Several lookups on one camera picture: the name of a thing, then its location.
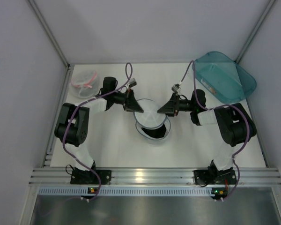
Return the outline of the blue-trimmed white mesh laundry bag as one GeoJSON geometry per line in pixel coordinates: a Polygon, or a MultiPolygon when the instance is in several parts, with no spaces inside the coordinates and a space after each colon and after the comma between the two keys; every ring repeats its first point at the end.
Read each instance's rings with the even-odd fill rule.
{"type": "Polygon", "coordinates": [[[138,99],[137,102],[144,110],[144,113],[134,112],[133,116],[135,118],[135,128],[137,132],[140,134],[143,141],[151,144],[151,145],[162,145],[166,142],[166,140],[170,136],[171,131],[171,122],[165,114],[157,113],[157,110],[160,108],[155,101],[148,98],[138,99]],[[147,137],[144,132],[141,130],[142,127],[148,129],[156,129],[162,125],[165,125],[167,128],[167,134],[162,139],[153,139],[147,137]]]}

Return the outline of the black bra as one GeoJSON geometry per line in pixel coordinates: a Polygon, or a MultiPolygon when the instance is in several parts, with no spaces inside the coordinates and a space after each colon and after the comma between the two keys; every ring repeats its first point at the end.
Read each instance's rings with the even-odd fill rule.
{"type": "Polygon", "coordinates": [[[167,128],[164,124],[156,129],[148,129],[148,128],[142,127],[141,130],[144,132],[144,134],[147,137],[153,138],[153,139],[162,139],[167,134],[167,128]]]}

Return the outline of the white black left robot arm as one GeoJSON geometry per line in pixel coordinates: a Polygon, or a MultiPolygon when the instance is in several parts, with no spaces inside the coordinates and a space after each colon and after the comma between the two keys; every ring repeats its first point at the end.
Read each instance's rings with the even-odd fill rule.
{"type": "Polygon", "coordinates": [[[75,160],[75,168],[81,171],[95,171],[95,161],[85,143],[89,117],[109,110],[114,104],[122,105],[126,112],[143,113],[134,96],[132,87],[137,85],[133,78],[117,88],[114,77],[106,77],[99,93],[79,104],[64,103],[55,126],[54,135],[62,142],[64,151],[75,160]]]}

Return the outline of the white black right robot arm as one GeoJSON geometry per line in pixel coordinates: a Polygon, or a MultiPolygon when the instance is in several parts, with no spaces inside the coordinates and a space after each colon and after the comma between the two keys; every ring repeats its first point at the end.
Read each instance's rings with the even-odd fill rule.
{"type": "Polygon", "coordinates": [[[234,148],[239,144],[246,144],[257,133],[256,126],[241,103],[206,108],[205,92],[195,89],[191,99],[182,99],[179,94],[173,93],[170,100],[158,109],[159,114],[175,117],[180,111],[189,112],[191,121],[197,126],[217,125],[223,144],[211,160],[210,165],[203,170],[196,170],[197,184],[236,182],[233,170],[233,158],[236,155],[234,148]]]}

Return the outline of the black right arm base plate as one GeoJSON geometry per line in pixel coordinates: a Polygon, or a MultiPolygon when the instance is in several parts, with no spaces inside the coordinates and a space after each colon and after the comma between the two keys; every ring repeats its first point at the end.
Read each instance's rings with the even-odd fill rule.
{"type": "Polygon", "coordinates": [[[194,182],[196,185],[205,187],[207,185],[232,185],[236,184],[237,176],[234,170],[226,170],[214,174],[207,169],[195,170],[194,182]]]}

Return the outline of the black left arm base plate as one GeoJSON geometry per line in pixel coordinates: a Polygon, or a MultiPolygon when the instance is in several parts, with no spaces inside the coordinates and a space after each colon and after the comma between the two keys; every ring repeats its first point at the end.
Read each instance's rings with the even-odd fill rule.
{"type": "MultiPolygon", "coordinates": [[[[111,181],[111,170],[97,170],[97,175],[101,180],[102,185],[109,184],[111,181]]],[[[75,168],[71,174],[70,184],[73,185],[98,185],[99,179],[91,171],[83,171],[75,168]]]]}

